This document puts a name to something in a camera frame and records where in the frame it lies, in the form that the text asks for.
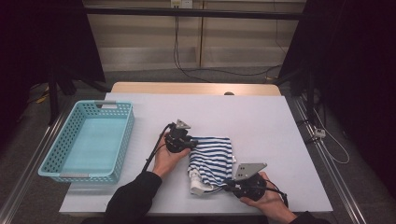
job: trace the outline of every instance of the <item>wooden panel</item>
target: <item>wooden panel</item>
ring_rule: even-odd
[[[224,95],[227,91],[235,95],[280,95],[275,85],[223,83],[117,82],[111,92]]]

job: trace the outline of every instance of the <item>black sleeve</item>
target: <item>black sleeve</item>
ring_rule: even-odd
[[[330,224],[330,222],[325,219],[313,217],[309,212],[302,213],[296,219],[294,219],[290,224],[303,224],[303,223]]]
[[[145,172],[118,188],[107,205],[105,223],[138,223],[149,211],[162,182],[154,173]]]

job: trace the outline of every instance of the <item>metal rail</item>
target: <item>metal rail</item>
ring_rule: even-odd
[[[298,108],[300,116],[303,120],[307,120],[308,117],[306,115],[306,107],[303,103],[303,99],[300,97],[299,99],[295,99],[294,103]],[[314,127],[307,123],[306,129],[308,130],[311,137],[314,136]],[[353,223],[355,224],[366,224],[366,220],[359,208],[358,203],[356,202],[355,198],[353,197],[351,191],[347,187],[347,183],[344,181],[344,178],[341,176],[340,172],[334,160],[330,157],[329,153],[327,152],[327,148],[324,145],[324,142],[319,139],[318,141],[314,142],[315,147],[318,150],[319,156],[321,157],[331,179],[337,189],[338,194],[343,201],[343,204],[346,208],[346,211],[349,213],[349,216]]]
[[[32,183],[33,177],[35,176],[38,167],[40,166],[40,162],[44,160],[47,155],[47,152],[50,150],[50,145],[55,140],[57,133],[61,130],[64,121],[67,118],[67,113],[65,113],[65,109],[70,107],[72,104],[72,100],[68,101],[68,104],[65,104],[63,108],[63,113],[59,116],[52,126],[49,126],[35,149],[35,153],[18,179],[17,184],[14,189],[8,195],[6,202],[0,209],[0,224],[9,224],[11,223],[12,218],[14,218],[15,213],[17,212],[18,207],[20,206],[24,195]]]
[[[236,18],[236,19],[261,19],[284,21],[317,21],[325,19],[325,15],[290,13],[290,12],[263,12],[263,11],[233,11],[189,8],[164,8],[164,7],[62,7],[43,6],[34,9],[36,12],[46,13],[85,13],[100,15],[136,15],[136,16],[173,16],[173,17],[209,17],[209,18]]]

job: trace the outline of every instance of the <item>wall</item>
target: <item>wall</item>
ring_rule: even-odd
[[[84,1],[86,6],[170,7],[170,1]],[[296,1],[193,1],[193,8],[302,12]],[[176,19],[89,15],[105,71],[175,68]],[[179,18],[178,55],[187,67],[282,64],[297,21]]]

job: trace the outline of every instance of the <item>clothing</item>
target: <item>clothing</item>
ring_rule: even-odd
[[[193,137],[198,145],[191,150],[188,174],[190,193],[201,196],[221,190],[225,179],[233,177],[233,150],[229,137]]]
[[[145,172],[120,188],[111,198],[105,213],[106,224],[143,223],[162,180],[152,172]],[[313,217],[309,212],[298,216],[290,224],[327,224],[326,220]]]

